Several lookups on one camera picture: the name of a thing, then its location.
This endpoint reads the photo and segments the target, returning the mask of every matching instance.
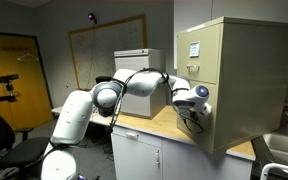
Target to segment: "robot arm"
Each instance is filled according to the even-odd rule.
[[[96,107],[104,110],[114,109],[118,94],[132,94],[139,97],[149,96],[154,92],[158,84],[168,84],[172,105],[179,114],[187,114],[188,110],[207,115],[211,112],[211,106],[206,102],[209,97],[208,89],[204,86],[197,85],[190,89],[190,84],[186,78],[168,76],[165,73],[152,69],[143,69],[133,71],[120,69],[114,75],[113,82],[105,82],[95,87],[93,93],[93,102]]]
[[[111,132],[117,121],[123,95],[129,93],[146,97],[160,83],[168,84],[174,110],[184,121],[195,119],[192,115],[196,116],[197,113],[207,115],[211,112],[211,106],[206,102],[209,92],[204,86],[190,89],[188,80],[153,69],[138,72],[120,69],[112,81],[99,83],[89,92],[74,91],[69,95],[45,151],[41,179],[77,179],[77,165],[70,148],[66,147],[76,145],[83,139],[93,105],[99,111],[112,115],[109,126]]]

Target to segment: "beige filing cabinet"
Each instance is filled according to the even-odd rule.
[[[288,24],[221,17],[177,34],[177,74],[209,89],[202,149],[228,149],[279,127],[288,85]]]
[[[116,51],[115,67],[139,71],[143,68],[154,68],[165,72],[165,52],[157,49],[135,49]],[[125,94],[121,112],[148,119],[154,118],[166,105],[166,87],[158,85],[149,97],[138,97]]]

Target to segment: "wooden countertop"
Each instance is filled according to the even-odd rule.
[[[191,138],[186,136],[177,128],[176,117],[177,115],[173,108],[171,106],[165,106],[164,109],[162,109],[162,111],[151,120],[135,116],[128,116],[121,113],[118,117],[116,125],[132,128],[134,130],[161,136],[167,139],[195,144]],[[226,151],[226,153],[252,161],[255,160],[255,153],[250,141],[230,148]]]

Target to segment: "stainless steel sink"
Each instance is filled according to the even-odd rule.
[[[252,140],[256,154],[252,175],[258,177],[263,167],[269,163],[279,163],[288,166],[288,123],[284,123],[278,130],[264,134]],[[288,171],[272,169],[270,175],[280,180],[288,179]]]
[[[270,133],[263,136],[276,163],[288,165],[288,134]]]

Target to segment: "chair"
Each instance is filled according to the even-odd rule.
[[[0,171],[6,168],[18,168],[18,171],[10,176],[25,176],[25,170],[39,162],[49,142],[49,137],[27,139],[27,134],[31,130],[33,128],[13,131],[0,116]],[[13,148],[14,132],[23,133],[23,139]]]

